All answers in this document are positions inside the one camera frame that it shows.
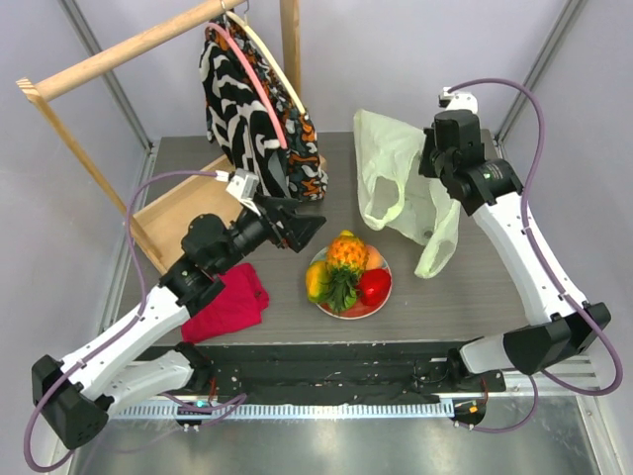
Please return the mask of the red bell pepper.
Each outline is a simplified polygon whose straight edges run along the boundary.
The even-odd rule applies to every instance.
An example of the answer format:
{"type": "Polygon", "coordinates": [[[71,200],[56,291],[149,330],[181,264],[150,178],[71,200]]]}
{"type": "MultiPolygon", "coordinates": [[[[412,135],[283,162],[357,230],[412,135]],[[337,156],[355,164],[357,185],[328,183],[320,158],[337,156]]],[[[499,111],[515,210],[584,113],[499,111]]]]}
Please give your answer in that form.
{"type": "Polygon", "coordinates": [[[392,285],[390,272],[385,268],[366,271],[357,284],[359,298],[363,305],[375,306],[382,303],[392,285]]]}

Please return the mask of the orange pineapple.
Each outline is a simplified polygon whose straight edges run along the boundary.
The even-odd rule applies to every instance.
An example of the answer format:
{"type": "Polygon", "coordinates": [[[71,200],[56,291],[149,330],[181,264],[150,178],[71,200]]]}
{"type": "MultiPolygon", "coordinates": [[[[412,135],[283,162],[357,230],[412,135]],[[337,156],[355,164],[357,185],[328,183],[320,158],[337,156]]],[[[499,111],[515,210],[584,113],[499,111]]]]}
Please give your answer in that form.
{"type": "Polygon", "coordinates": [[[350,231],[341,232],[330,243],[325,254],[328,280],[324,302],[333,313],[345,312],[356,303],[356,286],[368,259],[365,242],[350,231]]]}

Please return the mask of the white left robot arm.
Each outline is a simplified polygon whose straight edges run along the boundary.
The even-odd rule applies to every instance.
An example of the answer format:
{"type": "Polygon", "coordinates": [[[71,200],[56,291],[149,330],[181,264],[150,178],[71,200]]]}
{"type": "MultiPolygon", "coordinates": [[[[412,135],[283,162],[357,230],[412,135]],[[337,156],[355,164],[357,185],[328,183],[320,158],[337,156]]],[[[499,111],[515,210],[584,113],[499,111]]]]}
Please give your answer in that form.
{"type": "Polygon", "coordinates": [[[87,444],[110,416],[146,398],[179,389],[198,395],[209,387],[212,367],[190,343],[137,369],[128,365],[211,304],[225,288],[222,275],[260,244],[303,250],[326,218],[301,214],[298,206],[258,195],[229,225],[214,214],[196,217],[181,240],[182,255],[132,311],[63,358],[46,354],[34,363],[37,412],[66,448],[87,444]]]}

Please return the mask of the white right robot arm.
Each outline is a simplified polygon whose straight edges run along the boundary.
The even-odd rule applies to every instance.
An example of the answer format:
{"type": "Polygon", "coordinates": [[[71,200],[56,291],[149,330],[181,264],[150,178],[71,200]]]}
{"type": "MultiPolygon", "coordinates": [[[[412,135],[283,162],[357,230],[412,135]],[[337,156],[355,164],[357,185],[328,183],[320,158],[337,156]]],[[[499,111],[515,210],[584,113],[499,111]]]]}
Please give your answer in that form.
{"type": "Polygon", "coordinates": [[[462,346],[446,367],[452,387],[467,391],[483,373],[514,368],[533,375],[585,351],[597,338],[582,316],[605,327],[603,303],[590,303],[553,256],[532,216],[520,213],[523,187],[504,159],[488,160],[478,116],[435,115],[424,131],[421,175],[438,179],[484,231],[520,296],[527,326],[462,346]]]}

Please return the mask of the light green plastic bag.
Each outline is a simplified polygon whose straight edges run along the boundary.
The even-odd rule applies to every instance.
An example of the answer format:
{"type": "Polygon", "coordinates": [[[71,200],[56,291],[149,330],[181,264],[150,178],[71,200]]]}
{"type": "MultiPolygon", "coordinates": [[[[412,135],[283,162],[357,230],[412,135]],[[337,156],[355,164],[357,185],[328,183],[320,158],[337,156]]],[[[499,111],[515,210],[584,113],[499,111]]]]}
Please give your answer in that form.
{"type": "Polygon", "coordinates": [[[423,130],[367,110],[353,118],[359,212],[374,231],[393,229],[422,247],[414,275],[441,272],[458,244],[461,205],[418,173],[423,130]]]}

